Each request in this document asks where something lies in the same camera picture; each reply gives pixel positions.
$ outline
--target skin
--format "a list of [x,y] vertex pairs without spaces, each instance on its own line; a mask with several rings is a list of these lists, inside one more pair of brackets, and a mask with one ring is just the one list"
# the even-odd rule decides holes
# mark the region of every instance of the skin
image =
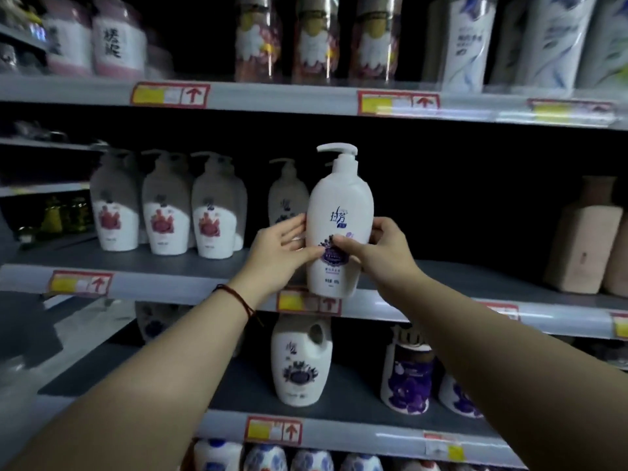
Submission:
[[[255,308],[323,253],[291,241],[305,217],[260,230],[229,285]],[[448,372],[534,471],[628,462],[628,379],[615,368],[439,284],[403,232],[376,218],[369,245],[334,237],[381,297],[427,338]],[[8,466],[30,471],[152,469],[181,462],[248,320],[217,291],[48,424]]]

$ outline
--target store shelf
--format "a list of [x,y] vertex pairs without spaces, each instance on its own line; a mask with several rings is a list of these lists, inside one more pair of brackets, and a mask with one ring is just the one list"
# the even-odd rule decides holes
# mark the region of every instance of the store shelf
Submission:
[[[458,94],[438,93],[434,86],[418,83],[398,83],[394,90],[375,93],[388,96],[380,105],[359,100],[361,92],[373,95],[369,94],[373,93],[372,88],[188,81],[184,84],[190,87],[210,85],[207,102],[200,107],[216,110],[359,115],[363,108],[366,113],[370,109],[371,114],[391,117],[628,129],[626,100],[618,101],[616,95],[599,92],[578,92],[573,98],[562,92],[538,89],[518,90],[516,94]],[[164,81],[155,88],[169,85],[180,86],[181,82]],[[6,76],[0,82],[0,102],[128,106],[134,87],[131,81],[99,77]],[[429,103],[410,101],[408,96],[415,100],[425,97]],[[557,99],[568,103],[556,108]],[[386,107],[387,102],[392,106],[390,109]],[[159,103],[152,105],[167,107]],[[182,106],[174,103],[170,107]]]
[[47,183],[40,185],[0,186],[0,198],[35,193],[59,193],[60,191],[89,190],[88,182]]
[[[0,290],[41,294],[48,291],[54,270],[96,271],[113,274],[107,293],[110,298],[195,305],[217,284],[232,278],[247,254],[242,251],[230,259],[210,261],[200,258],[194,250],[181,256],[153,255],[147,245],[126,253],[107,253],[89,237],[68,237],[47,247],[20,252],[1,266]],[[479,266],[438,261],[418,264],[437,281],[490,303],[501,312],[512,313],[522,323],[545,333],[613,339],[609,311],[628,310],[626,299],[603,294],[563,294]],[[291,285],[304,283],[301,274],[293,278]],[[259,309],[277,311],[277,295],[272,295]],[[360,278],[356,293],[334,311],[343,317],[407,321],[382,300],[365,275]]]
[[[50,408],[62,409],[137,351],[103,344],[40,390]],[[241,442],[250,416],[295,419],[302,424],[301,446],[378,455],[447,459],[425,433],[446,435],[462,446],[465,460],[523,467],[521,460],[484,421],[459,416],[431,399],[421,416],[406,416],[388,408],[376,390],[352,369],[332,364],[318,403],[289,407],[277,398],[270,377],[247,360],[231,361],[197,435]]]
[[67,144],[63,142],[45,142],[23,139],[22,137],[0,137],[0,144],[16,147],[34,147],[38,149],[86,150],[93,152],[96,146]]
[[35,49],[48,51],[48,45],[44,41],[34,38],[28,31],[10,28],[0,23],[0,35],[4,38],[10,38],[13,41],[34,47]]

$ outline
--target hand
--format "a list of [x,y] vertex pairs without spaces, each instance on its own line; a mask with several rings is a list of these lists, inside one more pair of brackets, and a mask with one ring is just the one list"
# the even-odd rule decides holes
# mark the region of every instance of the hand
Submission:
[[414,262],[406,236],[390,218],[373,219],[369,242],[371,244],[361,244],[334,235],[334,244],[362,263],[362,268],[375,281],[379,295],[394,306],[399,288],[427,276]]
[[304,213],[258,231],[249,258],[230,284],[241,294],[240,287],[253,288],[260,297],[252,301],[284,288],[297,268],[325,252],[322,246],[305,247],[305,239],[294,240],[304,231]]

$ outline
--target person's left hand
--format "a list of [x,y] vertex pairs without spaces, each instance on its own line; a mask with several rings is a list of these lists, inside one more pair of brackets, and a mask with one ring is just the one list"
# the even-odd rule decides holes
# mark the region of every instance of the person's left hand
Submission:
[[236,290],[253,288],[261,301],[284,288],[297,268],[319,258],[324,247],[305,247],[305,239],[294,240],[304,231],[304,213],[258,231],[244,267],[232,281]]

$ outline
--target person's left arm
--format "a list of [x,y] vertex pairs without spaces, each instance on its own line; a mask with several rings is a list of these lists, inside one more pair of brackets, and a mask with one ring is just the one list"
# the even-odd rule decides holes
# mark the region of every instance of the person's left arm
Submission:
[[[260,230],[228,286],[257,308],[323,253],[292,241],[304,230],[304,215]],[[52,420],[6,470],[175,471],[248,319],[216,291]]]

